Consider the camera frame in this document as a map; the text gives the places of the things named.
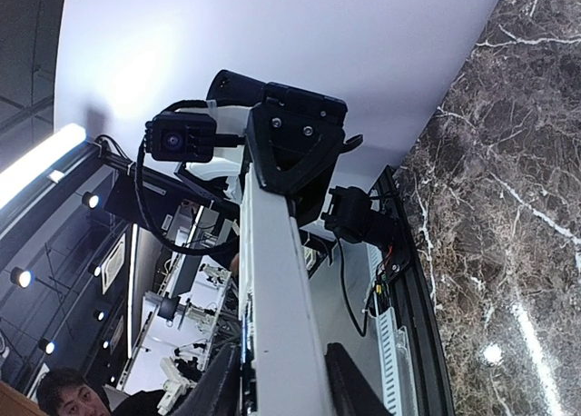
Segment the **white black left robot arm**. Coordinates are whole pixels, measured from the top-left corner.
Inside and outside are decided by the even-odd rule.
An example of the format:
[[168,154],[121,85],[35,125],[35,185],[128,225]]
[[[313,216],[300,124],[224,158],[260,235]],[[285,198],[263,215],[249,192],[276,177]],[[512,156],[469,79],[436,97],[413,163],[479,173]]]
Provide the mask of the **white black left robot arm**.
[[399,224],[373,210],[372,197],[355,186],[330,187],[338,158],[363,142],[344,132],[343,101],[228,70],[216,74],[206,98],[248,108],[246,148],[259,186],[289,198],[298,225],[321,219],[349,243],[385,249],[393,242]]

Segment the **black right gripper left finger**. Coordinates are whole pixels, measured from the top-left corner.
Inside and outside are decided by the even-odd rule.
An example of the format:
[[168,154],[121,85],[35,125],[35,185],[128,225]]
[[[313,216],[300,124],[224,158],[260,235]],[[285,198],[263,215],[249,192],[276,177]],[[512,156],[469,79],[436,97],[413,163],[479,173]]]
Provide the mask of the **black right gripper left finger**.
[[179,406],[185,416],[234,416],[240,414],[241,349],[228,344],[221,348],[200,382]]

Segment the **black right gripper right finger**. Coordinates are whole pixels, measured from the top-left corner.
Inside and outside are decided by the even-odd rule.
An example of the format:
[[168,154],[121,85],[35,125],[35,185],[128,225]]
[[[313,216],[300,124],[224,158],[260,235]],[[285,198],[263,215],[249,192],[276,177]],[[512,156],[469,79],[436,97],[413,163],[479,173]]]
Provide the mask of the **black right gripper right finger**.
[[327,345],[325,362],[331,396],[338,415],[390,415],[341,343]]

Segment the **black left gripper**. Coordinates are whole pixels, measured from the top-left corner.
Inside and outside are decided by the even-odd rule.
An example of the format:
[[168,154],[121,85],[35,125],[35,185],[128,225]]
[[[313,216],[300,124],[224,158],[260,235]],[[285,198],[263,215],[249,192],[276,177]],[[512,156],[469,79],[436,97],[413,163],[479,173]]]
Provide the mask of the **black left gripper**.
[[345,139],[343,100],[285,84],[267,83],[250,110],[246,140],[262,189],[299,192],[337,162]]

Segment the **white remote control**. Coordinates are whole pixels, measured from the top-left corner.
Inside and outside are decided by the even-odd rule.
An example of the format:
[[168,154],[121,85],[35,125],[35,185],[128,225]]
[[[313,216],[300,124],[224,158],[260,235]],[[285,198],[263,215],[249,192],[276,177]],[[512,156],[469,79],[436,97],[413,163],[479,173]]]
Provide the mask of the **white remote control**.
[[241,414],[332,415],[296,220],[250,168],[241,202]]

